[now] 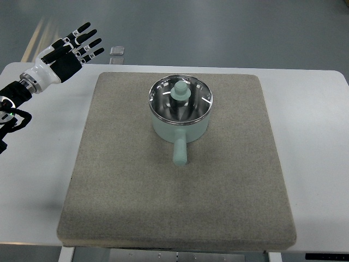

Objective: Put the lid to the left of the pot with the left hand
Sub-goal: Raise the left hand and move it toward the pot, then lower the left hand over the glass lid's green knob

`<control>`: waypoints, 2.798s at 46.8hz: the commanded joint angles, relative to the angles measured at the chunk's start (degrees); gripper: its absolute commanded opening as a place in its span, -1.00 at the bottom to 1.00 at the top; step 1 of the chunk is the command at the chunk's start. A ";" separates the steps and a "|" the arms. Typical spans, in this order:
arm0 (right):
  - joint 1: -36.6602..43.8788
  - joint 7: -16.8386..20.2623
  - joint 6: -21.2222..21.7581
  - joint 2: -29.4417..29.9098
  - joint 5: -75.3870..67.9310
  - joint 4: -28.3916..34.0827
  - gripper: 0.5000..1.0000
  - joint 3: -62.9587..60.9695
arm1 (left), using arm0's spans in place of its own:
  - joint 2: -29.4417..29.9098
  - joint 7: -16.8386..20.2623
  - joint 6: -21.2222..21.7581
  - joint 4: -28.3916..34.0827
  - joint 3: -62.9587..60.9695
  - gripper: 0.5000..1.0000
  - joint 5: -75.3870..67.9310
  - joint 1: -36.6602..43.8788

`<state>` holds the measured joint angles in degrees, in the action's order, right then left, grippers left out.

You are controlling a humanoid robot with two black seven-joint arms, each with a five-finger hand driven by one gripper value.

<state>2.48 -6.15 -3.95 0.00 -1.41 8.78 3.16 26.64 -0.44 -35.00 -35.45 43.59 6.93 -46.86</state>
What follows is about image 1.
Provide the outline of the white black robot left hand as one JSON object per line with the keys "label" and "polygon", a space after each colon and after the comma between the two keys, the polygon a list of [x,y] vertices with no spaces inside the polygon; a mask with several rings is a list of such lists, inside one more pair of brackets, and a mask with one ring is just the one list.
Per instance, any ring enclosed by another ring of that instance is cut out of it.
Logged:
{"label": "white black robot left hand", "polygon": [[60,38],[40,52],[34,60],[34,66],[20,75],[20,83],[31,94],[41,93],[52,84],[61,84],[75,75],[83,65],[104,52],[104,48],[96,47],[101,39],[91,38],[96,29],[89,32],[89,22]]}

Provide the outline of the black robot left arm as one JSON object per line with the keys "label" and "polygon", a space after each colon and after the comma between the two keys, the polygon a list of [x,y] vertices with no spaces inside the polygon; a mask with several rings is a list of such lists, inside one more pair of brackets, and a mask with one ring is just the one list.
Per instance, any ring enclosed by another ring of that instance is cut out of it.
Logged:
{"label": "black robot left arm", "polygon": [[35,88],[27,80],[14,81],[1,90],[1,153],[8,146],[3,141],[5,136],[30,123],[32,115],[20,110],[19,106],[29,101],[34,92]]}

